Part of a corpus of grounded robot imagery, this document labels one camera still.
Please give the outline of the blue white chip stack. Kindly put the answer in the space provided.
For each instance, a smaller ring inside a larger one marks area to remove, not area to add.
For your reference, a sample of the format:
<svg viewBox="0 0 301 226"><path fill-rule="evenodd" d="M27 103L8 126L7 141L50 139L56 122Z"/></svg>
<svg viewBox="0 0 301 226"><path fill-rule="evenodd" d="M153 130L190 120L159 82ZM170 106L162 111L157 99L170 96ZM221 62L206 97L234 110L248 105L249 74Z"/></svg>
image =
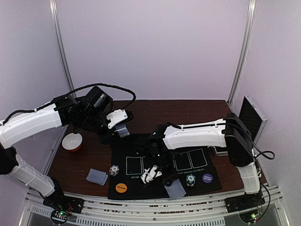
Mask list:
<svg viewBox="0 0 301 226"><path fill-rule="evenodd" d="M109 175L114 177L114 176L118 175L118 173L119 173L119 166L112 165L109 169Z"/></svg>

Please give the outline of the orange big blind button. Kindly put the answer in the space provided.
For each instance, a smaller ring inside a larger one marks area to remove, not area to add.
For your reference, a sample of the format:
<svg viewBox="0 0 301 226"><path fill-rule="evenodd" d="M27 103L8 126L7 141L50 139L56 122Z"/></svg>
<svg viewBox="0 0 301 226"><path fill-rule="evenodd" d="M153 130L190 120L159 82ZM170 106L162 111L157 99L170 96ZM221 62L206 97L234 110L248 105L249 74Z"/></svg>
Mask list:
<svg viewBox="0 0 301 226"><path fill-rule="evenodd" d="M125 193L127 191L127 185L124 183L118 183L115 186L115 190L120 194Z"/></svg>

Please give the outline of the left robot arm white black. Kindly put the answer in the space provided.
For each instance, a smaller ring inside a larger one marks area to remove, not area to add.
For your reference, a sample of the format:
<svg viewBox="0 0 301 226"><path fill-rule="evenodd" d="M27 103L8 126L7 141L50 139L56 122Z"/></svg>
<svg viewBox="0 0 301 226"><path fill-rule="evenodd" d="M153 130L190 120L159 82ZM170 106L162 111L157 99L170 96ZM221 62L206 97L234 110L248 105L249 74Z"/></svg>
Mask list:
<svg viewBox="0 0 301 226"><path fill-rule="evenodd" d="M53 98L30 110L16 110L0 122L0 173L19 180L36 190L44 203L57 211L69 213L73 203L59 182L36 169L34 160L21 154L50 151L53 130L73 126L78 134L84 130L96 134L101 143L118 138L117 125L128 119L126 110L113 110L113 99L100 89L100 84L87 85L89 92L75 97L74 91Z"/></svg>

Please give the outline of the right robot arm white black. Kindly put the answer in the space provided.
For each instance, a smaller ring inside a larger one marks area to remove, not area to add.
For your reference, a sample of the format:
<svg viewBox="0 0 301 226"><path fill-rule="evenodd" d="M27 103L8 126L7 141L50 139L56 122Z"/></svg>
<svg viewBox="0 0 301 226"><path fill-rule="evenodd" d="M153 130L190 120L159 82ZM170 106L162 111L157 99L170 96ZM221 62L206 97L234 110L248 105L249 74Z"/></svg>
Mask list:
<svg viewBox="0 0 301 226"><path fill-rule="evenodd" d="M144 184L161 177L166 186L171 186L178 178L173 166L175 150L188 147L221 147L228 152L230 163L240 174L245 193L225 199L228 212L240 211L263 205L265 199L261 191L251 133L234 114L211 122L176 125L170 122L158 125L148 138L140 137L135 143L138 153L154 158L152 167L141 175Z"/></svg>

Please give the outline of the blue small blind button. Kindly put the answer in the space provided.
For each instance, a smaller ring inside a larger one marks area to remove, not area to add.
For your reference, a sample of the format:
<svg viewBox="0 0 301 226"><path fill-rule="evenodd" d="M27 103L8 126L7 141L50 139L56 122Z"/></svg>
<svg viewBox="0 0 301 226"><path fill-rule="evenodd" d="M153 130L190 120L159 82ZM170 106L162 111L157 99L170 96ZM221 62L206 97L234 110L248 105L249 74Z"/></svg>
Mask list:
<svg viewBox="0 0 301 226"><path fill-rule="evenodd" d="M212 181L213 181L213 176L212 176L211 174L209 174L209 173L206 173L206 174L204 174L204 175L202 176L202 180L203 180L203 182L206 183L206 184L212 183Z"/></svg>

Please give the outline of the mixed colour chip stack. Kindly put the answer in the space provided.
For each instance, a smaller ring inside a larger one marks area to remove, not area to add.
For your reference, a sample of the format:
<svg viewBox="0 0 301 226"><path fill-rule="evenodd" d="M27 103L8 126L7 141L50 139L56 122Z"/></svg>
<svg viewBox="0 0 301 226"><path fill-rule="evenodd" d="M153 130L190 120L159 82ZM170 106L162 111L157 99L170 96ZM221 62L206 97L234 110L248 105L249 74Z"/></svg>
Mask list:
<svg viewBox="0 0 301 226"><path fill-rule="evenodd" d="M196 177L192 174L186 176L186 185L189 187L194 186L196 183Z"/></svg>

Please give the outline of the grey playing card deck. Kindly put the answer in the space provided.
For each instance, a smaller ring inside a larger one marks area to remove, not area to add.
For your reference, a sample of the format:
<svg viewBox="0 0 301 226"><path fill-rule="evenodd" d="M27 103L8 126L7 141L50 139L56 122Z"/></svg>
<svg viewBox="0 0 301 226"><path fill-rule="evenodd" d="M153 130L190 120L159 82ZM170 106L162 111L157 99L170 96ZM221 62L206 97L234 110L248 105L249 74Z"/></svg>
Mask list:
<svg viewBox="0 0 301 226"><path fill-rule="evenodd" d="M118 124L115 126L115 130L117 131L120 138L126 137L130 135L129 130L125 124Z"/></svg>

